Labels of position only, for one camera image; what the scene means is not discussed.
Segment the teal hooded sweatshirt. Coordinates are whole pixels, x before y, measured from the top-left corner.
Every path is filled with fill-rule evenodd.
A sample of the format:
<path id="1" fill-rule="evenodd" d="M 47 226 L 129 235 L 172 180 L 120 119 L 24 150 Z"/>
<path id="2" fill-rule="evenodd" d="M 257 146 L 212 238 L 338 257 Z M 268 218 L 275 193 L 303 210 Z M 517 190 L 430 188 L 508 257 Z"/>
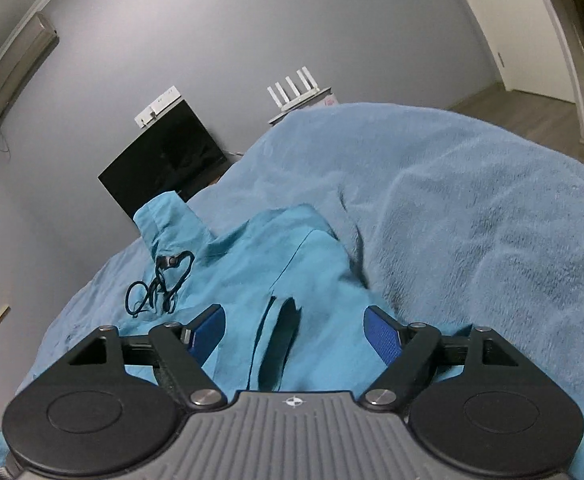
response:
<path id="1" fill-rule="evenodd" d="M 91 330 L 115 325 L 124 335 L 188 323 L 212 304 L 226 332 L 204 364 L 223 393 L 241 390 L 360 394 L 385 370 L 363 333 L 363 313 L 380 298 L 365 288 L 344 246 L 313 207 L 260 211 L 214 234 L 173 193 L 135 214 L 141 243 L 153 258 L 180 257 L 165 272 L 173 309 L 140 307 L 139 285 L 114 257 L 49 326 L 28 380 L 39 377 Z"/>

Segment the light blue fleece blanket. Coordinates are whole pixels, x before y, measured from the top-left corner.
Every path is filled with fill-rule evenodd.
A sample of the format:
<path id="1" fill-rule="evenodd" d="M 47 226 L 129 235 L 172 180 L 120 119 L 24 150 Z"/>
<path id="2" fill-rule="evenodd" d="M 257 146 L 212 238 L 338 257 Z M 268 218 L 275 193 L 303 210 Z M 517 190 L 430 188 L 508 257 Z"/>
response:
<path id="1" fill-rule="evenodd" d="M 494 328 L 584 412 L 580 162 L 443 110 L 349 104 L 290 114 L 183 201 L 217 235 L 313 207 L 377 306 L 445 333 Z M 117 255 L 125 278 L 151 275 L 141 236 Z"/>

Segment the black monitor screen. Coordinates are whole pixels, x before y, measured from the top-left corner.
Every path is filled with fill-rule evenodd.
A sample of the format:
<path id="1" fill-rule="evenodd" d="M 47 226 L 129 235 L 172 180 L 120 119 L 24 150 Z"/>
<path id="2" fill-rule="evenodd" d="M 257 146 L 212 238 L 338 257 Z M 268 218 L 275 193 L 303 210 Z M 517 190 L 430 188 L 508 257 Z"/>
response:
<path id="1" fill-rule="evenodd" d="M 101 172 L 99 181 L 132 217 L 164 192 L 188 200 L 230 166 L 200 118 L 179 100 Z"/>

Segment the white wifi router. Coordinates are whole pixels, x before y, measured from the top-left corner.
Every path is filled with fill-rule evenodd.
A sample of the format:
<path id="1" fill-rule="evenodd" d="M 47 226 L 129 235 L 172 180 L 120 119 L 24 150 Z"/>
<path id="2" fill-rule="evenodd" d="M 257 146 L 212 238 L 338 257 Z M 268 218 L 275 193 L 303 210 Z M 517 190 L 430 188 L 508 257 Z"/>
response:
<path id="1" fill-rule="evenodd" d="M 330 87 L 322 88 L 307 66 L 301 66 L 295 76 L 285 76 L 267 87 L 271 100 L 281 114 L 300 107 L 316 104 L 326 96 L 331 96 Z"/>

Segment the white wall power strip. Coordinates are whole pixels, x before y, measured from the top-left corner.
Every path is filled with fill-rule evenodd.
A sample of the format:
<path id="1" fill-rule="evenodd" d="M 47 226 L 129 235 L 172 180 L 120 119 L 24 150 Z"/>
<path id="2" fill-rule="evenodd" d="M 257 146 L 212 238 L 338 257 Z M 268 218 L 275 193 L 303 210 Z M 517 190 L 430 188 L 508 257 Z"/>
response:
<path id="1" fill-rule="evenodd" d="M 175 86 L 171 86 L 156 98 L 150 105 L 143 108 L 141 112 L 135 117 L 135 123 L 142 129 L 150 126 L 159 115 L 167 110 L 170 105 L 179 101 L 181 94 Z"/>

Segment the wall air conditioner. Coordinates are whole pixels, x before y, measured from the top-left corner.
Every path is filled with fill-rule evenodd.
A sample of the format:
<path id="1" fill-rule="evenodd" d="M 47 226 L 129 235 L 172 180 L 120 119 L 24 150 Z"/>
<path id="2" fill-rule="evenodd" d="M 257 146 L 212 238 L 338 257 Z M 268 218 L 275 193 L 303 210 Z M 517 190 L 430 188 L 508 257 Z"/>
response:
<path id="1" fill-rule="evenodd" d="M 59 43 L 59 35 L 42 12 L 35 13 L 0 59 L 0 126 L 34 73 Z"/>

